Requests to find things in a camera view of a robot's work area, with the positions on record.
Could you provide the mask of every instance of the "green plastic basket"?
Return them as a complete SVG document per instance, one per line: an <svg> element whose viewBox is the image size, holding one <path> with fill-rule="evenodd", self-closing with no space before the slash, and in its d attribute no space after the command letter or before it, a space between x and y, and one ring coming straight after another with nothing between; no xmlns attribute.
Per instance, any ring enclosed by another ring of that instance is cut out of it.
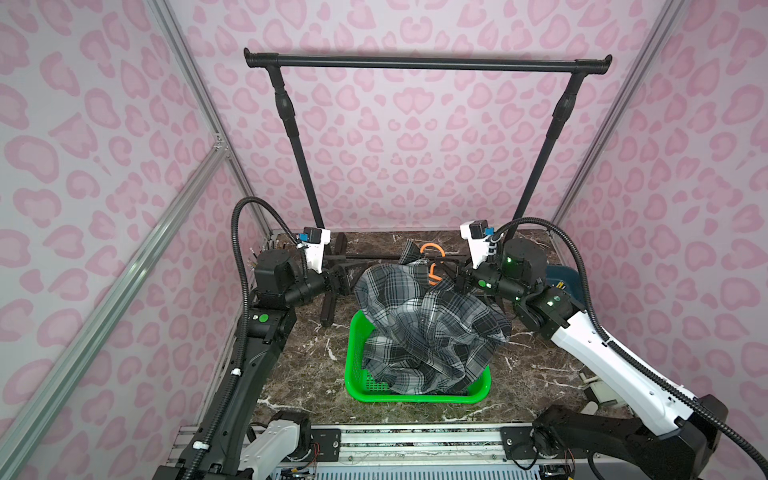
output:
<svg viewBox="0 0 768 480"><path fill-rule="evenodd" d="M391 393L386 383L374 380L362 365L362 349L371 332L376 329L362 310L352 318L349 328L349 347L346 350L344 384L352 398L360 402L421 402L421 403L477 403L491 391L491 370L485 367L475 383L467 388L467 395L400 395Z"/></svg>

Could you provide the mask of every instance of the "brown marble surface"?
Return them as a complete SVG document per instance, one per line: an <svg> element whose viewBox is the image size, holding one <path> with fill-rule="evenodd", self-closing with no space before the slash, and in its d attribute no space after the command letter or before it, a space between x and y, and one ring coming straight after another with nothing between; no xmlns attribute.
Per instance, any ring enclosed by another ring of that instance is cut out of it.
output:
<svg viewBox="0 0 768 480"><path fill-rule="evenodd" d="M550 263L560 263L543 230L519 232L548 251ZM348 233L348 253L400 253L411 238L434 242L446 254L468 253L455 232ZM267 421L277 409L311 412L315 425L333 423L530 422L553 403L573 409L586 405L578 373L583 365L569 353L533 336L516 319L509 344L497 350L491 363L491 393L475 405L429 403L361 403L344 386L349 323L357 312L354 296L339 298L333 326L319 324L323 299L296 309L298 320L283 355L253 414Z"/></svg>

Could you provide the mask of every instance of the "black cable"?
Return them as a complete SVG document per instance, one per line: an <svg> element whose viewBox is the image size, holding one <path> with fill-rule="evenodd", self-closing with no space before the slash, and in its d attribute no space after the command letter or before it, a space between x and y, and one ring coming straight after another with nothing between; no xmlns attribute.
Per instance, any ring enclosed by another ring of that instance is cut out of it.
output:
<svg viewBox="0 0 768 480"><path fill-rule="evenodd" d="M589 469L597 480L605 480L605 477L600 475L598 467L594 465L594 452L587 451L587 463L589 464Z"/></svg>
<svg viewBox="0 0 768 480"><path fill-rule="evenodd" d="M536 465L536 461L538 460L538 450L536 449L536 447L535 447L535 446L534 446L534 444L533 444L533 437L531 437L531 448L532 448L532 449L533 449L533 451L536 453L536 456L533 458L533 462L529 463L529 464L528 464L528 465L526 465L525 467L524 467L524 466L522 466L522 465L520 465L520 464L518 463L518 461L517 461L517 460L515 460L515 457L514 457L514 456L512 456L512 453L513 453L515 450L519 449L521 446L524 446L524 447L525 447L526 445L525 445L525 443L523 443L523 442L520 442L520 443L515 443L515 444L514 444L512 447L510 447L510 449L509 449L509 456L511 456L511 457L512 457L512 461L515 463L515 465L517 465L517 466L518 466L518 468L519 468L519 469L521 469L521 470L530 470L531 468L533 468L533 466L534 466L534 465Z"/></svg>
<svg viewBox="0 0 768 480"><path fill-rule="evenodd" d="M675 388L674 386L670 385L665 379L659 377L652 371L650 371L645 365L638 362L632 355L630 355L629 352L627 352L625 349L623 349L619 344L617 344L613 339L608 335L608 333L605 331L603 326L598 321L598 316L594 312L594 305L592 304L592 297L589 293L589 282L587 280L587 270L584 267L584 260L581 258L581 255L578 251L578 248L576 247L576 244L573 240L568 236L567 233L565 233L564 230L562 230L560 227L555 225L552 222L549 222L547 220L544 220L542 218L536 218L536 217L523 217L518 218L515 220L511 220L504 225L501 226L494 234L493 238L495 240L498 240L501 235L508 230L510 227L514 227L517 225L520 225L521 223L533 223L535 225L541 225L542 227L546 227L549 230L555 232L565 243L565 245L568 247L568 249L571 251L571 255L574 257L574 261L576 262L576 267L578 268L579 277L581 278L581 289L584 292L584 305L587 309L587 314L589 315L589 320L592 323L592 326L594 328L594 331L600 336L600 338L605 342L605 345L610 347L614 352L616 352L617 355L619 355L622 359L624 359L627 363L632 365L638 372L645 375L648 379L652 380L654 383L659 385L664 391L669 392L674 398L680 400L686 407L693 410L696 414L701 416L703 419L705 419L707 422L709 422L712 426L714 426L716 429L720 430L723 435L728 437L733 443L738 445L738 447L752 459L755 461L758 467L760 467L760 470L763 472L763 475L765 475L766 480L768 480L768 460L755 449L752 444L750 444L743 436L739 435L734 431L731 427L726 425L725 422L718 419L710 410L701 405L696 397L688 398L686 395L684 395L680 390Z"/></svg>
<svg viewBox="0 0 768 480"><path fill-rule="evenodd" d="M274 219L277 220L277 223L283 228L291 242L293 242L294 245L299 244L299 240L293 234L285 221L283 221L283 218L265 200L262 200L259 197L245 197L235 205L235 208L232 212L232 223L230 228L232 250L235 256L235 264L237 266L237 273L240 276L240 286L242 287L243 293L243 315L240 317L240 321L237 324L237 343L235 344L235 354L231 367L233 370L239 369L240 371L242 371L243 364L245 363L245 351L248 339L248 322L250 321L250 288L248 285L248 276L246 275L245 265L243 264L243 253L240 251L240 231L238 228L240 225L240 212L243 211L243 208L247 204L259 204L261 207L263 207L264 210L268 211L274 217ZM304 275L306 277L306 257L303 254L302 268L304 269ZM219 428L221 419L224 417L224 413L227 411L227 407L230 404L232 395L235 392L235 387L237 387L237 381L239 379L240 376L238 375L232 374L229 376L227 384L224 386L224 391L221 396L221 400L219 401L219 405L216 407L216 412L211 418L210 424L208 425L205 435L201 440L203 444L210 445L214 440L214 435L216 435L216 431ZM207 452L208 450L205 449L197 450L197 453L192 458L192 462L190 462L190 464L184 470L184 477L182 477L183 480L192 480L192 478L197 474L197 469L200 467L200 463L203 461L203 457Z"/></svg>

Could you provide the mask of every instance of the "white bracket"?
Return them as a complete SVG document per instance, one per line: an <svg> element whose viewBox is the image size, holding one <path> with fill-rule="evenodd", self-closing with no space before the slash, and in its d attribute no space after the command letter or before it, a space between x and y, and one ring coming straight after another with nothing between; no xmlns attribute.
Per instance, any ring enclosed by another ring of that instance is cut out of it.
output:
<svg viewBox="0 0 768 480"><path fill-rule="evenodd" d="M458 227L458 230L461 232L462 238L469 242L469 253L472 255L472 268L476 269L480 266L480 263L485 262L485 259L488 258L488 252L491 248L488 239L491 235L484 235L483 238L472 238L472 232L469 229L470 223L472 222L462 223Z"/></svg>
<svg viewBox="0 0 768 480"><path fill-rule="evenodd" d="M326 249L326 245L331 243L331 231L325 228L320 229L320 243L310 243L306 241L306 234L301 233L299 238L302 239L301 247L304 248L306 253L306 267L315 270L317 273L323 272L323 252Z"/></svg>

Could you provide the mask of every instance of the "black metal bar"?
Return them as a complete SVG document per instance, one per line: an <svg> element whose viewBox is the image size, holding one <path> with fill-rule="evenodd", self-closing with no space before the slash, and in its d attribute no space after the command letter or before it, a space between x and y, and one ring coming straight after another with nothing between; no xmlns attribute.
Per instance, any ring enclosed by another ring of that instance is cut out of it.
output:
<svg viewBox="0 0 768 480"><path fill-rule="evenodd" d="M264 55L264 58L266 59L271 59L271 61L265 60L265 64L261 66L263 66L266 69L266 72L270 74L270 80L275 89L275 105L277 106L277 113L283 120L283 125L286 128L286 134L290 140L290 146L293 149L293 156L296 158L296 166L299 168L301 181L304 184L304 191L306 192L306 199L310 203L310 210L315 219L315 225L318 228L325 228L323 215L320 213L320 206L317 204L315 187L312 185L310 168L306 165L304 149L301 146L301 139L299 139L299 126L296 124L296 111L293 110L293 102L290 100L288 92L285 89L286 84L283 80L283 72L280 71L280 66L276 61L277 54L262 55Z"/></svg>
<svg viewBox="0 0 768 480"><path fill-rule="evenodd" d="M389 253L344 253L344 258L347 260L400 260L400 255L392 255ZM456 259L456 258L466 258L467 255L425 255L424 258L428 258L430 260L445 260L445 259Z"/></svg>
<svg viewBox="0 0 768 480"><path fill-rule="evenodd" d="M568 80L568 85L565 87L563 95L560 97L558 104L555 105L554 111L552 111L552 122L547 129L547 136L544 140L544 144L541 146L541 150L538 152L536 163L531 170L531 176L528 177L528 182L525 184L525 189L520 197L518 206L515 209L515 215L512 219L520 218L525 215L525 209L528 208L528 202L531 201L538 179L541 177L541 173L544 171L544 167L547 165L549 155L552 153L552 148L555 142L558 141L560 133L563 131L565 122L568 121L571 113L576 105L576 95L581 87L581 83L584 81L586 74L574 73L571 74L571 78ZM517 226L510 228L506 234L506 238L510 239L515 235Z"/></svg>
<svg viewBox="0 0 768 480"><path fill-rule="evenodd" d="M553 71L561 73L604 74L611 56L603 60L523 60L507 58L418 58L353 57L334 55L277 55L244 51L248 66L340 68L423 68L431 70Z"/></svg>
<svg viewBox="0 0 768 480"><path fill-rule="evenodd" d="M333 243L332 255L343 255L346 253L346 233L341 232L336 236L336 241ZM327 268L332 268L336 264L336 261L330 260ZM323 297L323 306L320 308L320 326L328 328L333 325L333 319L336 318L336 294L333 292L327 292Z"/></svg>
<svg viewBox="0 0 768 480"><path fill-rule="evenodd" d="M604 74L611 66L613 57L608 55L603 60L505 60L505 59L480 59L480 58L399 58L399 57L343 57L332 55L278 55L277 53L251 53L247 48L243 50L246 63L251 68L265 68L270 74L272 86L275 87L275 100L277 111L286 127L286 133L296 156L296 164L299 167L304 190L310 202L315 223L324 228L323 218L317 204L315 188L312 185L309 168L299 139L299 129L296 126L296 112L293 104L285 91L285 82L280 72L281 66L292 67L341 67L341 68L430 68L440 70L496 70L496 71L554 71L570 72L571 78L560 101L552 112L552 122L547 129L547 136L541 146L536 162L531 171L531 176L525 185L514 218L520 218L525 214L525 209L536 190L541 173L547 164L552 148L565 126L565 122L571 116L576 103L576 95L584 78L589 74ZM515 235L516 227L508 231L506 238ZM396 260L392 256L382 258L369 258L369 260Z"/></svg>

